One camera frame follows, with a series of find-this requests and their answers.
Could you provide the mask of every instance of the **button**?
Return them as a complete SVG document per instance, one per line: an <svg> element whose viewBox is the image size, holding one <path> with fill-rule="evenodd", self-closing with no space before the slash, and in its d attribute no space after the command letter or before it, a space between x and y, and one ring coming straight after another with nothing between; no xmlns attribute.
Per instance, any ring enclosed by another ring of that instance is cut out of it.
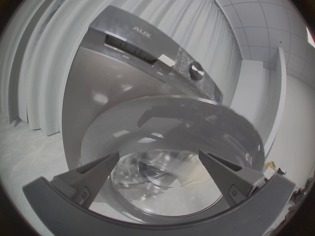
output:
<svg viewBox="0 0 315 236"><path fill-rule="evenodd" d="M192 80L200 81L204 76L204 71L201 65L194 61L189 65L189 74Z"/></svg>

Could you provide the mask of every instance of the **wall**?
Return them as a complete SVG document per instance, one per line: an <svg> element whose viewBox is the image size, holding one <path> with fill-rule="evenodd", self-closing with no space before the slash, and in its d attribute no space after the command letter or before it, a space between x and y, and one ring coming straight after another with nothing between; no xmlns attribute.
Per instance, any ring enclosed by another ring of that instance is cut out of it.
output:
<svg viewBox="0 0 315 236"><path fill-rule="evenodd" d="M315 91L287 76L282 120L266 161L274 161L288 179L303 187L315 163Z"/></svg>
<svg viewBox="0 0 315 236"><path fill-rule="evenodd" d="M259 101L262 78L265 73L262 61L243 60L231 108L251 123Z"/></svg>
<svg viewBox="0 0 315 236"><path fill-rule="evenodd" d="M244 60L231 108L246 117L259 132L265 155L277 134L286 92L284 52L279 47L275 70L263 68L262 61Z"/></svg>

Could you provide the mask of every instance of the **washing machine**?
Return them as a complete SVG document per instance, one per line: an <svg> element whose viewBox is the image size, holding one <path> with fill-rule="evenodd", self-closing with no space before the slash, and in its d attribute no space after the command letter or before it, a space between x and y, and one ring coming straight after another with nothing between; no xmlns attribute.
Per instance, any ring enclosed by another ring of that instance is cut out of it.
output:
<svg viewBox="0 0 315 236"><path fill-rule="evenodd" d="M148 22L108 6L73 60L62 108L69 170L120 160L90 209L140 224L201 220L230 207L199 160L211 152L262 171L253 126L221 105L214 81Z"/></svg>

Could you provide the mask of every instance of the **curtain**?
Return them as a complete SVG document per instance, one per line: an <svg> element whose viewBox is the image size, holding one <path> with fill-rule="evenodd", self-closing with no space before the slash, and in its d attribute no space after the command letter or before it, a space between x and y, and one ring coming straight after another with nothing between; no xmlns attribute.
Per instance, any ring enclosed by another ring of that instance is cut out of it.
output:
<svg viewBox="0 0 315 236"><path fill-rule="evenodd" d="M24 6L31 3L26 0ZM139 16L186 49L221 89L223 104L230 106L242 58L213 0L40 0L30 10L37 14L19 19L23 23L17 26L15 45L21 44L24 34L28 36L19 55L15 55L18 48L4 48L5 38L0 44L1 62L9 55L16 64L1 63L2 109L10 121L20 117L46 135L61 130L63 95L73 58L89 24L108 5ZM6 34L14 33L8 28ZM18 83L9 83L10 77Z"/></svg>

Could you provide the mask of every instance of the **gray floor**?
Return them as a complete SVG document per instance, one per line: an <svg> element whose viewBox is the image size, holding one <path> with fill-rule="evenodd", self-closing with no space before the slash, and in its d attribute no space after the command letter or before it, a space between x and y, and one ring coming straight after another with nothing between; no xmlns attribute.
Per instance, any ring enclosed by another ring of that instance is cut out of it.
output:
<svg viewBox="0 0 315 236"><path fill-rule="evenodd" d="M0 112L0 178L20 213L41 235L52 233L30 207L22 186L39 176L51 180L67 170L60 133L45 136L20 120L9 125Z"/></svg>

